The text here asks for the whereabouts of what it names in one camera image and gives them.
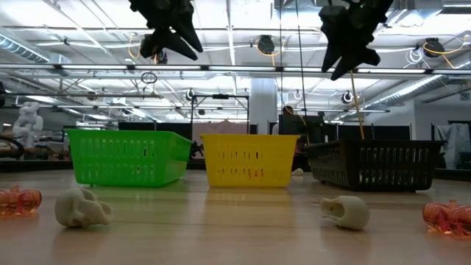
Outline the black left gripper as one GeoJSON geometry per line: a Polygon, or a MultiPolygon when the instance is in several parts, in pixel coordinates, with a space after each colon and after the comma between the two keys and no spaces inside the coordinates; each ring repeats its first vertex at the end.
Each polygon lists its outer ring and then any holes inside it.
{"type": "Polygon", "coordinates": [[[129,0],[129,3],[133,12],[140,13],[145,18],[149,29],[156,29],[153,33],[154,54],[170,49],[189,59],[198,59],[185,43],[186,41],[198,52],[203,52],[192,22],[194,7],[189,0],[129,0]],[[172,28],[179,35],[160,28],[172,28]]]}

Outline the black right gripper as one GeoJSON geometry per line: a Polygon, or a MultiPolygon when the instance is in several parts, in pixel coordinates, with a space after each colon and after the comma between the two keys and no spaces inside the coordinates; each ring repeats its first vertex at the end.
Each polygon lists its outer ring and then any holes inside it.
{"type": "Polygon", "coordinates": [[[338,63],[330,76],[336,81],[361,64],[377,66],[380,56],[374,49],[367,48],[347,33],[371,35],[379,24],[387,21],[386,13],[393,0],[342,0],[348,6],[328,0],[319,11],[321,31],[327,37],[327,49],[322,63],[322,72],[327,72],[338,63]]]}

